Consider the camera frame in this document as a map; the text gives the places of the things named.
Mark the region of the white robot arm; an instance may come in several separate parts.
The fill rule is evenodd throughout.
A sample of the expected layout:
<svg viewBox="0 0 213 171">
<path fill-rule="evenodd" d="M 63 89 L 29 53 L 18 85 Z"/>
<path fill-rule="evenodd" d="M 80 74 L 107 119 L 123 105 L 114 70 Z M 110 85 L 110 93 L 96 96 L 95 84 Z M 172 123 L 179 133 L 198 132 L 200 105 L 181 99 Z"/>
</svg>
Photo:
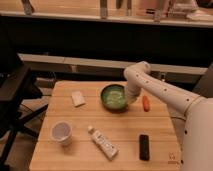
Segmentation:
<svg viewBox="0 0 213 171">
<path fill-rule="evenodd" d="M 141 89 L 145 89 L 184 115 L 180 171 L 213 171 L 213 98 L 153 78 L 150 70 L 146 61 L 125 68 L 127 102 L 134 103 Z"/>
</svg>

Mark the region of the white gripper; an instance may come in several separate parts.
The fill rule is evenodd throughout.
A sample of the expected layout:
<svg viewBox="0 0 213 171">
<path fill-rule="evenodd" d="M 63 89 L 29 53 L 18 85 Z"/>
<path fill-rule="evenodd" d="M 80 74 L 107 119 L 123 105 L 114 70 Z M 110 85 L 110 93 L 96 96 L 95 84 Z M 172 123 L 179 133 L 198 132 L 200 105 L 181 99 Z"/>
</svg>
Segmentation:
<svg viewBox="0 0 213 171">
<path fill-rule="evenodd" d="M 130 83 L 126 84 L 124 90 L 125 90 L 126 100 L 129 104 L 134 103 L 141 93 L 140 87 Z"/>
</svg>

